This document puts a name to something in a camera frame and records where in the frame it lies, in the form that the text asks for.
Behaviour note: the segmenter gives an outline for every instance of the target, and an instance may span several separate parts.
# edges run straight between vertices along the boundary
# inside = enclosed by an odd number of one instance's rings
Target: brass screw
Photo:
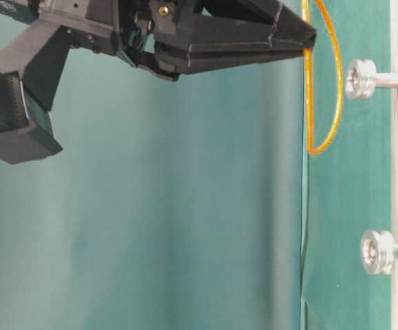
[[[161,16],[168,16],[170,14],[170,8],[168,8],[166,5],[161,5],[159,7],[159,14]]]

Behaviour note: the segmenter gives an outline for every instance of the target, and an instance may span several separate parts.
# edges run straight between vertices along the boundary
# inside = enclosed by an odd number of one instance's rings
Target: green fabric
[[[0,47],[23,28],[0,16]],[[71,51],[64,152],[0,162],[0,330],[299,329],[300,81]]]
[[[354,58],[390,69],[389,1],[326,1],[341,43],[344,72]],[[312,4],[316,137],[325,138],[336,98],[329,36]],[[303,317],[308,330],[390,328],[390,278],[360,263],[365,230],[390,229],[390,92],[348,101],[331,148],[307,162]]]

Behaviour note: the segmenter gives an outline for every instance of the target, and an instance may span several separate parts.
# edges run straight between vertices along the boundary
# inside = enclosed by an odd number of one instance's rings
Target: cable
[[[316,5],[319,7],[322,17],[324,18],[327,30],[330,34],[331,43],[333,46],[333,52],[335,55],[336,63],[336,76],[338,84],[338,99],[336,101],[336,112],[331,125],[329,134],[325,141],[317,148],[315,144],[315,115],[313,111],[313,63],[312,63],[312,51],[311,49],[304,49],[304,80],[305,80],[305,107],[306,107],[306,125],[307,125],[307,152],[310,155],[316,156],[329,147],[334,140],[336,133],[338,132],[339,125],[341,123],[342,107],[344,104],[344,77],[342,75],[342,59],[341,49],[336,36],[335,28],[331,22],[329,12],[325,8],[322,0],[314,0]],[[307,23],[310,22],[309,13],[309,0],[302,0],[302,19]]]

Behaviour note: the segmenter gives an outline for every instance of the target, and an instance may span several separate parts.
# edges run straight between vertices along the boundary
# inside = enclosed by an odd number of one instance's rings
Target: silver knob
[[[389,232],[365,232],[361,239],[361,259],[370,275],[389,275],[398,260],[398,244]]]
[[[378,74],[373,61],[352,60],[345,86],[350,100],[365,100],[373,96],[376,87],[398,88],[398,74]]]

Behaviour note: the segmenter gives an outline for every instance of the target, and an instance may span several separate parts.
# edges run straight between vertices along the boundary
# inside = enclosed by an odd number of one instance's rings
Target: green felt panel
[[[390,69],[389,1],[326,1],[341,43],[344,73],[354,58]],[[316,138],[325,138],[336,98],[331,44],[318,9]],[[308,330],[389,329],[390,278],[368,276],[360,262],[365,230],[390,229],[390,92],[344,105],[331,148],[307,163],[303,316]]]

